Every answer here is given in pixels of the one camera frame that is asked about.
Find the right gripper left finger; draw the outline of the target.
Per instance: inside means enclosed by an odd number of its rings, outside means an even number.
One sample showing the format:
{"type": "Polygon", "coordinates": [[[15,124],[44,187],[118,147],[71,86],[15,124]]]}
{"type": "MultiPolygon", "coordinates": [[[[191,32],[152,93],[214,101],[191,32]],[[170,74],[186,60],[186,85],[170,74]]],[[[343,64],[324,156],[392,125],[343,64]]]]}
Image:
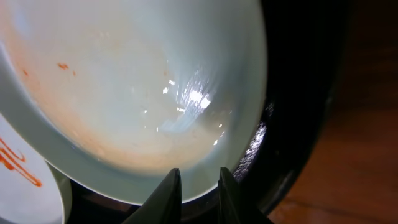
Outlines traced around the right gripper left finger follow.
{"type": "Polygon", "coordinates": [[[181,222],[182,184],[173,168],[150,197],[123,224],[178,224],[181,222]]]}

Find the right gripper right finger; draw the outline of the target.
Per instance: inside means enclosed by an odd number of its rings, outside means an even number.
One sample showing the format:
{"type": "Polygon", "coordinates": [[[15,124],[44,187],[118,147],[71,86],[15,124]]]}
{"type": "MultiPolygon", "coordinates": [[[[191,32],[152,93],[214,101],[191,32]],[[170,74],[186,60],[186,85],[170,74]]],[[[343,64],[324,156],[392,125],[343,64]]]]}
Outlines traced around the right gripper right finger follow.
{"type": "Polygon", "coordinates": [[[239,184],[226,167],[220,168],[218,197],[219,224],[273,224],[243,196],[239,184]]]}

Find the light green plate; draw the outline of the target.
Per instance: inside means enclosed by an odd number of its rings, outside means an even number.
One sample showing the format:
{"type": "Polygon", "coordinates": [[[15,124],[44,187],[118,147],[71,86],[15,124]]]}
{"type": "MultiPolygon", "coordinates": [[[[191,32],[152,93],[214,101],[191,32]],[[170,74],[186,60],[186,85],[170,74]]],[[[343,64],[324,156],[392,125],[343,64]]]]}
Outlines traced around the light green plate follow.
{"type": "Polygon", "coordinates": [[[249,147],[265,101],[259,1],[2,1],[1,111],[51,165],[142,205],[184,202],[249,147]]]}

